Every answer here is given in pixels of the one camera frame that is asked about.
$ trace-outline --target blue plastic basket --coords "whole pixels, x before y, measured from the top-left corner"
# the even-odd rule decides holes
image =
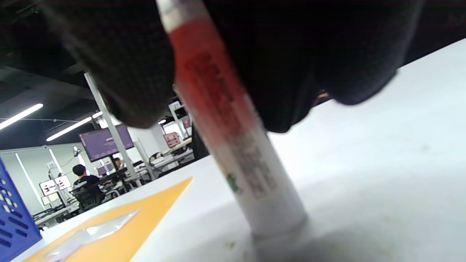
[[[0,262],[13,260],[41,238],[0,159]]]

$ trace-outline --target ceiling light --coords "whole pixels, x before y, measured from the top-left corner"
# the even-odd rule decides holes
[[[31,113],[33,113],[33,112],[39,110],[40,108],[42,108],[42,106],[44,106],[44,105],[41,104],[41,103],[38,103],[37,105],[34,105],[34,106],[32,106],[32,107],[30,107],[30,108],[24,110],[23,112],[17,114],[16,116],[13,116],[13,117],[11,117],[11,118],[9,118],[9,119],[7,119],[7,120],[1,122],[1,123],[0,123],[0,130],[1,130],[1,129],[4,129],[5,127],[7,127],[7,126],[13,124],[14,122],[16,122],[16,121],[18,121],[18,120],[20,120],[20,119],[22,119],[22,118],[24,118],[24,117],[30,115]]]
[[[102,111],[98,112],[98,113],[95,113],[94,115],[92,115],[92,118],[97,118],[99,116],[101,116],[103,113]]]
[[[74,124],[74,125],[72,125],[72,126],[70,126],[70,127],[67,127],[67,128],[65,128],[65,129],[63,129],[62,131],[56,133],[55,135],[53,135],[53,136],[47,138],[46,141],[47,141],[47,142],[52,141],[52,140],[54,140],[55,138],[60,137],[60,136],[62,136],[62,135],[64,135],[64,134],[70,132],[71,130],[73,130],[73,129],[77,128],[77,127],[82,126],[83,124],[89,122],[91,119],[92,119],[91,117],[88,117],[88,118],[86,118],[86,119],[84,119],[84,120],[81,120],[81,121],[79,121],[78,123],[76,123],[76,124]]]

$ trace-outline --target black ceiling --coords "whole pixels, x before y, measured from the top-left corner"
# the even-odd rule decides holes
[[[466,36],[466,0],[427,0],[406,56],[412,62]],[[77,120],[97,110],[79,64],[30,0],[0,0],[0,118],[43,103],[29,116]],[[0,150],[44,145],[61,122],[20,121],[0,133]],[[77,132],[92,130],[91,124]],[[53,144],[79,142],[77,132]]]

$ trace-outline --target black hair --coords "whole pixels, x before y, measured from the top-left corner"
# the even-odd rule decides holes
[[[86,167],[79,164],[73,167],[73,173],[77,176],[82,176],[86,172]]]

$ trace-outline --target yellow folder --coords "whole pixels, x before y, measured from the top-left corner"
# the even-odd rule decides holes
[[[112,261],[128,262],[136,254],[149,235],[154,231],[168,210],[175,204],[181,193],[187,188],[192,178],[172,186],[153,196],[116,207],[99,214],[73,230],[67,232],[45,248],[35,253],[26,262],[48,262],[46,255],[63,244],[75,232],[102,224],[106,221],[139,210],[120,230],[93,243],[84,245],[65,259],[65,262]]]

